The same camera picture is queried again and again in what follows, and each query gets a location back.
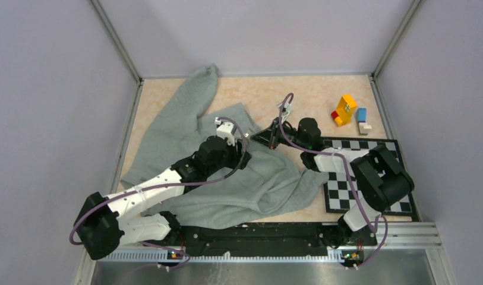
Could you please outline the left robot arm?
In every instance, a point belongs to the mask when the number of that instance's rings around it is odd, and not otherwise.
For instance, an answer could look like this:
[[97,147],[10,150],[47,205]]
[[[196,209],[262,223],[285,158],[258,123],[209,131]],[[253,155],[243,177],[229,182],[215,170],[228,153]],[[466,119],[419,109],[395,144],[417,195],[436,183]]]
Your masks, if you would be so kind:
[[251,159],[246,137],[233,145],[210,136],[192,155],[178,160],[157,176],[118,194],[89,195],[70,233],[70,243],[82,245],[92,260],[107,257],[121,245],[160,240],[177,243],[180,236],[173,214],[142,217],[148,208],[203,185],[223,181]]

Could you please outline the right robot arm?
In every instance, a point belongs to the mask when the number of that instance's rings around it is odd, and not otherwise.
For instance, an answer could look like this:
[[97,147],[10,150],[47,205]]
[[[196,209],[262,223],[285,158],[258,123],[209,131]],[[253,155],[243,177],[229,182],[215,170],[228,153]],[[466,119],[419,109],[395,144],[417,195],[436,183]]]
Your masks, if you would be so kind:
[[275,118],[271,125],[251,137],[271,150],[284,144],[301,151],[304,166],[315,172],[344,174],[356,204],[322,241],[332,248],[353,245],[366,230],[377,233],[383,212],[415,187],[412,178],[383,145],[370,150],[348,151],[325,145],[318,123],[304,118],[294,128]]

